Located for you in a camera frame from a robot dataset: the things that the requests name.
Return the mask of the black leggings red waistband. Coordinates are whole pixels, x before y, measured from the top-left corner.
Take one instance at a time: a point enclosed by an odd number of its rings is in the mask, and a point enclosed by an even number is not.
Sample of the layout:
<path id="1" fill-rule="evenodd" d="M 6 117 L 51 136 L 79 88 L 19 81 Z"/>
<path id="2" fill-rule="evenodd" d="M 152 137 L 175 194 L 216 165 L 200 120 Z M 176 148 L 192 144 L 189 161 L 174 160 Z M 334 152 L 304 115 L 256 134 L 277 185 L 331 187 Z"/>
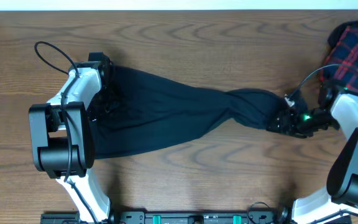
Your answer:
<path id="1" fill-rule="evenodd" d="M 90 122 L 97 159 L 131 156 L 198 139 L 233 119 L 267 129 L 285 100 L 261 89 L 219 91 L 111 67 L 110 99 Z"/>

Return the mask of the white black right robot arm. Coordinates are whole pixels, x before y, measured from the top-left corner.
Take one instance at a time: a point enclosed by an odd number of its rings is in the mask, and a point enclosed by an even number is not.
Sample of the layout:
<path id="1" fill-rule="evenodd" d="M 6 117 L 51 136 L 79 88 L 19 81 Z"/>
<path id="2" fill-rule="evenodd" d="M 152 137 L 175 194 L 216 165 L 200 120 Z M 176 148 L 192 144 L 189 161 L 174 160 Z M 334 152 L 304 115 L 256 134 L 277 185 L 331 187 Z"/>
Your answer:
<path id="1" fill-rule="evenodd" d="M 358 92 L 338 80 L 320 86 L 318 104 L 302 111 L 290 97 L 287 108 L 270 119 L 267 130 L 296 138 L 312 137 L 330 126 L 340 129 L 346 144 L 329 171 L 326 185 L 296 199 L 277 213 L 276 223 L 350 223 L 358 217 Z"/>

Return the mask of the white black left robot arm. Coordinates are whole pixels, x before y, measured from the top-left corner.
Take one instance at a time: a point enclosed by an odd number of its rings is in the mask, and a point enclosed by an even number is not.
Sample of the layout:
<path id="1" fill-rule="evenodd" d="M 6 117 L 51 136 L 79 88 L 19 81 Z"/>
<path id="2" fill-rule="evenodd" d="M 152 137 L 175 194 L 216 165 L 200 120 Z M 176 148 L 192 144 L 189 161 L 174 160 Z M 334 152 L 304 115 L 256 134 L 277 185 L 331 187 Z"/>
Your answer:
<path id="1" fill-rule="evenodd" d="M 109 69 L 108 60 L 76 63 L 54 97 L 29 109 L 34 165 L 56 180 L 78 209 L 74 216 L 44 216 L 42 223 L 110 222 L 110 199 L 92 170 L 96 146 L 86 114 L 94 96 L 105 90 Z"/>

